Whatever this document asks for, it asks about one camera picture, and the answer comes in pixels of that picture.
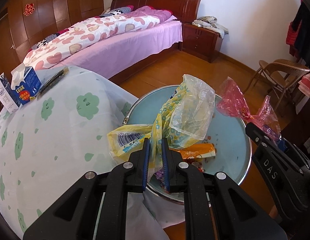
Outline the orange snack box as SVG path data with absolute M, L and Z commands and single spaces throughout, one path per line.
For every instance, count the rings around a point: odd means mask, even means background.
M 214 157 L 216 155 L 214 145 L 211 143 L 193 144 L 190 147 L 180 150 L 171 150 L 179 152 L 182 156 L 182 159 L 203 159 Z

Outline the purple plastic bag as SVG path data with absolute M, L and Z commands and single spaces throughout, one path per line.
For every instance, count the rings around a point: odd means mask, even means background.
M 165 184 L 167 181 L 167 174 L 163 170 L 159 170 L 154 175 L 162 184 Z

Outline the pink transparent plastic bag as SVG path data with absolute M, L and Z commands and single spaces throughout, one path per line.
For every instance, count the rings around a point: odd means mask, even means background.
M 246 123 L 252 122 L 273 142 L 278 143 L 281 139 L 281 130 L 270 99 L 269 95 L 265 96 L 257 113 L 252 114 L 239 86 L 228 77 L 221 85 L 221 100 L 217 103 L 217 110 L 225 116 L 239 118 Z

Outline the pale yellow printed plastic bag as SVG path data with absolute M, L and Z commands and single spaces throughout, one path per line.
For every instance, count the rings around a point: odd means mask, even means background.
M 162 167 L 162 139 L 173 149 L 183 149 L 202 141 L 215 109 L 215 91 L 204 81 L 185 74 L 174 95 L 160 108 L 154 122 L 123 125 L 108 133 L 110 153 L 117 161 L 142 149 L 144 139 L 151 144 L 150 168 Z

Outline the light blue trash bin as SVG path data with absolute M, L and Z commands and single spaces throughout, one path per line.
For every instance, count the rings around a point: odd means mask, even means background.
M 124 125 L 152 124 L 162 105 L 173 95 L 177 85 L 157 88 L 142 96 L 125 113 Z M 209 125 L 204 142 L 214 145 L 216 155 L 201 161 L 204 173 L 224 172 L 240 185 L 250 168 L 252 143 L 241 119 L 224 116 L 218 110 Z

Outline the cloud pattern tablecloth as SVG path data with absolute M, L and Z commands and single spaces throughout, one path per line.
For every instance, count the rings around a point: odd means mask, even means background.
M 107 134 L 137 98 L 108 79 L 70 66 L 41 98 L 0 113 L 0 214 L 26 229 L 88 171 L 116 165 Z

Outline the folding wooden chair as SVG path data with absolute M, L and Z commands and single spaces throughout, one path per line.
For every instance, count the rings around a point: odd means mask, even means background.
M 268 92 L 273 91 L 278 98 L 276 106 L 273 107 L 276 111 L 283 97 L 289 94 L 290 88 L 309 72 L 310 69 L 307 66 L 286 59 L 277 59 L 271 63 L 260 60 L 258 70 L 242 93 L 244 94 L 251 87 L 254 80 L 253 86 L 258 81 L 265 81 L 271 87 Z

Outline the blue LOOK milk carton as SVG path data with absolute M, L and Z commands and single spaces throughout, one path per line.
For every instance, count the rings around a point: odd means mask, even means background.
M 34 100 L 42 85 L 33 67 L 21 63 L 11 71 L 11 89 L 22 105 Z

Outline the wooden bed pink sheet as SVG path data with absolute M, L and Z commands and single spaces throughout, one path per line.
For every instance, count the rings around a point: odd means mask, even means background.
M 200 2 L 201 0 L 113 0 L 112 9 L 127 6 L 132 12 L 147 5 L 157 10 L 171 11 L 172 20 L 150 29 L 110 37 L 49 69 L 76 65 L 108 79 L 116 75 L 132 75 L 143 68 L 143 60 L 182 42 L 182 25 L 195 20 Z

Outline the wooden nightstand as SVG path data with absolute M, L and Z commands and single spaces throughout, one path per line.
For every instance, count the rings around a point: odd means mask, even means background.
M 212 63 L 218 57 L 222 45 L 219 33 L 190 23 L 182 26 L 183 42 L 180 50 Z

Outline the heart pattern duvet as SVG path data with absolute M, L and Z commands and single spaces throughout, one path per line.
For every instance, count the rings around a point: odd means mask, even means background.
M 126 14 L 91 17 L 74 24 L 52 41 L 29 51 L 23 60 L 35 70 L 49 69 L 79 51 L 110 37 L 150 29 L 172 20 L 169 10 L 143 6 Z

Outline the wooden door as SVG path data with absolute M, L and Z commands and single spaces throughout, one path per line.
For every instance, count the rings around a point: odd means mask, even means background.
M 19 64 L 20 61 L 13 44 L 9 19 L 6 14 L 0 19 L 0 74 L 4 73 L 11 80 L 11 71 Z

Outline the clothes pile on nightstand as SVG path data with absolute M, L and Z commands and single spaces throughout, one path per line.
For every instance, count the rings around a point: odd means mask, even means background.
M 226 27 L 218 24 L 217 18 L 215 18 L 214 16 L 203 16 L 195 19 L 192 22 L 192 25 L 216 32 L 222 39 L 224 39 L 225 35 L 229 34 L 229 30 Z

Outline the wooden wardrobe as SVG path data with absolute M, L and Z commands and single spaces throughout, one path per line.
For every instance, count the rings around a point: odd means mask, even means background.
M 23 14 L 27 3 L 35 5 L 30 16 Z M 97 16 L 103 10 L 103 0 L 8 0 L 0 10 L 0 19 L 8 15 L 13 44 L 21 63 L 31 46 L 43 38 Z

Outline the red double happiness decal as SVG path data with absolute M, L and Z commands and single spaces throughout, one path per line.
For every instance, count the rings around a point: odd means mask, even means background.
M 31 14 L 34 13 L 34 11 L 35 11 L 35 5 L 34 5 L 34 3 L 27 3 L 27 4 L 25 5 L 23 14 L 24 14 L 25 16 L 30 16 Z

